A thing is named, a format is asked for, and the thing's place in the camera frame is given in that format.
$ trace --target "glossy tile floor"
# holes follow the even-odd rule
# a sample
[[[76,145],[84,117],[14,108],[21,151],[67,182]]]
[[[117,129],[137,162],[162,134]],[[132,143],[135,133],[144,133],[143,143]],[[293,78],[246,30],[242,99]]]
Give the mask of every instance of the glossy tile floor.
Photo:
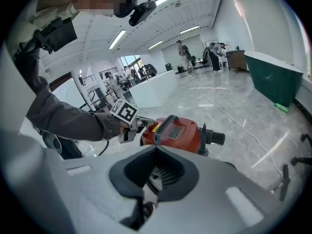
[[[253,135],[272,155],[280,170],[284,164],[289,165],[291,183],[287,198],[300,193],[310,167],[290,164],[294,156],[311,157],[311,148],[307,141],[301,142],[301,134],[309,133],[312,128],[295,105],[291,105],[288,114],[274,107],[273,103],[258,92],[247,73],[238,73],[224,69],[223,73],[214,74],[211,67],[197,69],[196,75],[185,73],[177,75],[178,88],[173,91],[168,101],[157,108],[142,109],[140,116],[157,119],[170,114],[189,118],[198,126],[206,123],[208,129],[226,135],[225,144],[207,145],[209,157],[227,161],[251,180],[267,190],[271,190],[281,181],[279,172],[274,167],[271,157],[267,156],[256,140],[243,128],[233,122],[224,112],[214,106],[200,92],[228,112],[235,120]],[[134,142],[118,144],[116,139],[110,141],[105,152],[127,151],[139,146],[140,135]],[[79,148],[85,156],[99,154],[106,142],[82,142]]]

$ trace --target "dark green tub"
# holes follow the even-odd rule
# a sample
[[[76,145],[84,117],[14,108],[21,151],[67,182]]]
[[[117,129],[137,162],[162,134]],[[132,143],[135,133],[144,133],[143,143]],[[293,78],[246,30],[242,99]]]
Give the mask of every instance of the dark green tub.
[[[301,84],[303,72],[269,55],[245,52],[254,87],[273,103],[289,107]]]

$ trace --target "white column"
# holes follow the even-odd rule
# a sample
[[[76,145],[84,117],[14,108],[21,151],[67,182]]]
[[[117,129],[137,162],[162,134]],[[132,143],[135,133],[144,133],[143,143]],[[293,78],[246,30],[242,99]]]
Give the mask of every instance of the white column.
[[[92,103],[91,103],[91,101],[87,95],[87,91],[83,88],[83,86],[80,83],[79,76],[78,76],[79,70],[80,69],[78,68],[78,69],[72,71],[72,77],[75,81],[75,84],[76,84],[78,90],[80,91],[80,93],[84,97],[85,101],[87,102],[88,106],[91,108],[92,111],[95,111],[96,108],[93,105],[91,105]]]
[[[91,67],[91,71],[93,73],[93,76],[94,76],[94,78],[96,79],[96,81],[98,83],[98,86],[102,90],[102,93],[105,95],[106,94],[106,87],[104,85],[103,80],[101,79],[101,76],[99,76],[99,73],[96,70],[96,68],[94,67],[93,63],[90,64],[90,67]]]

